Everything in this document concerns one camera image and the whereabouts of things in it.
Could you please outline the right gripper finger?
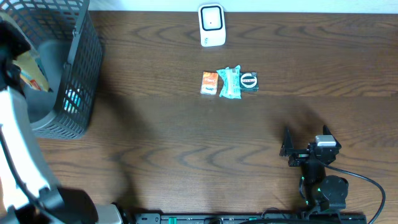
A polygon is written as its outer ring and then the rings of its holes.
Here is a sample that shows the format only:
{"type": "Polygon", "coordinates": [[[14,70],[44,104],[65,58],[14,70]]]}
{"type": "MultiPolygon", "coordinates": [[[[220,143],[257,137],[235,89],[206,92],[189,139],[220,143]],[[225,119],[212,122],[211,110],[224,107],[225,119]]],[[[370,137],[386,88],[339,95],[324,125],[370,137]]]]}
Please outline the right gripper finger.
{"type": "MultiPolygon", "coordinates": [[[[326,135],[332,135],[332,133],[331,133],[331,131],[329,130],[329,128],[328,128],[328,126],[327,125],[323,125],[323,135],[324,134],[326,134],[326,135]]],[[[336,146],[335,147],[339,147],[339,148],[341,148],[341,144],[338,142],[338,140],[335,138],[335,140],[336,140],[336,146]]]]}
{"type": "Polygon", "coordinates": [[[279,156],[290,156],[294,151],[294,145],[289,128],[284,129],[284,138],[280,148],[279,156]]]}

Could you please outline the teal snack packet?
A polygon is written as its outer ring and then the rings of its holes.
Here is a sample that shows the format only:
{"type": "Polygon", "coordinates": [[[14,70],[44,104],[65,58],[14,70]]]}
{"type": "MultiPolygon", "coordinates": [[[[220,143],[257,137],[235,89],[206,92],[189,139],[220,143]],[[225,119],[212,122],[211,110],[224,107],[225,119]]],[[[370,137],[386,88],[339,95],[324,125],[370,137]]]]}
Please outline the teal snack packet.
{"type": "Polygon", "coordinates": [[[234,68],[224,68],[217,70],[218,75],[223,80],[223,87],[220,91],[220,97],[228,99],[241,99],[241,89],[239,82],[241,66],[234,68]]]}

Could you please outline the small orange carton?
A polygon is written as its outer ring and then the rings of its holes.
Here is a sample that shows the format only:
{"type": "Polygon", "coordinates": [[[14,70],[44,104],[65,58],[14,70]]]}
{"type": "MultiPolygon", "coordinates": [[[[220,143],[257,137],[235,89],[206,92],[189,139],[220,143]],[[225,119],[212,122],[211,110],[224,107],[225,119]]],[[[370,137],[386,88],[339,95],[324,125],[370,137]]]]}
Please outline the small orange carton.
{"type": "Polygon", "coordinates": [[[216,72],[203,72],[200,93],[204,95],[215,95],[218,88],[218,77],[216,72]]]}

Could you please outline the light blue tissue pack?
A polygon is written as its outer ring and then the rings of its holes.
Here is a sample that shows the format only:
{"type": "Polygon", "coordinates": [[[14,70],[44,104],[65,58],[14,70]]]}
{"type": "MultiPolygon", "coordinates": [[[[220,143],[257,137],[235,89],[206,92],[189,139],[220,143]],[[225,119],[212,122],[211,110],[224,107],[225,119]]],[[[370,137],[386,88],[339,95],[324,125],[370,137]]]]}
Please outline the light blue tissue pack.
{"type": "Polygon", "coordinates": [[[66,97],[63,100],[63,109],[68,113],[77,113],[78,107],[80,105],[80,97],[78,92],[80,90],[74,91],[72,89],[67,90],[66,97]]]}

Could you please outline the large yellow snack bag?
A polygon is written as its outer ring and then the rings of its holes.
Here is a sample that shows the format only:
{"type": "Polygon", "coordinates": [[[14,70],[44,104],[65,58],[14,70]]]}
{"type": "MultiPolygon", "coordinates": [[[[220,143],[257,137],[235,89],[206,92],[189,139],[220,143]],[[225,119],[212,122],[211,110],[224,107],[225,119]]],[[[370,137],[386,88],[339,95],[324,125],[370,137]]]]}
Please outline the large yellow snack bag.
{"type": "Polygon", "coordinates": [[[20,77],[31,89],[50,92],[49,83],[38,62],[39,53],[36,50],[28,50],[19,55],[12,62],[21,69],[20,77]]]}

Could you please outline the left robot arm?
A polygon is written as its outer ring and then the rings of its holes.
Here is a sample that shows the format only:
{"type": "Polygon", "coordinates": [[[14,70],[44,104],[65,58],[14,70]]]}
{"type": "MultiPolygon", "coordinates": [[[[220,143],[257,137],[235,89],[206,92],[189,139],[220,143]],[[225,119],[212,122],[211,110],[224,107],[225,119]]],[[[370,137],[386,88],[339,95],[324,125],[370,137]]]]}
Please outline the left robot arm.
{"type": "Polygon", "coordinates": [[[30,126],[14,64],[30,44],[1,15],[1,187],[7,211],[1,223],[127,223],[115,204],[95,205],[84,190],[62,187],[30,126]]]}

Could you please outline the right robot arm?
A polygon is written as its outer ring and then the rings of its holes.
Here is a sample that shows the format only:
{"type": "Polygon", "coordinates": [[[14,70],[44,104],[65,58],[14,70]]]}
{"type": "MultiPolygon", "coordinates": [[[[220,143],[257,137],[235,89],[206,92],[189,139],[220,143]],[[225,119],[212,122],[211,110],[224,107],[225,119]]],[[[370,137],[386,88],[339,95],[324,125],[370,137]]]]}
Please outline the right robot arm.
{"type": "Polygon", "coordinates": [[[338,215],[346,208],[349,183],[336,175],[326,175],[325,168],[336,160],[341,144],[327,126],[323,133],[314,137],[305,149],[294,147],[292,135],[285,128],[279,155],[288,157],[290,167],[300,167],[302,177],[299,192],[307,208],[302,212],[304,219],[315,215],[338,215]]]}

